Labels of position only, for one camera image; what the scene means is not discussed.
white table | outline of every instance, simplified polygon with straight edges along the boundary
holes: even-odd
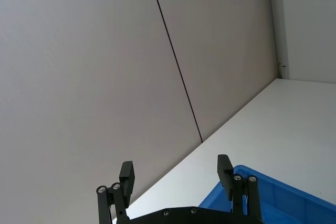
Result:
[[[219,182],[218,154],[336,204],[336,84],[275,80],[136,200],[130,218],[198,206]]]

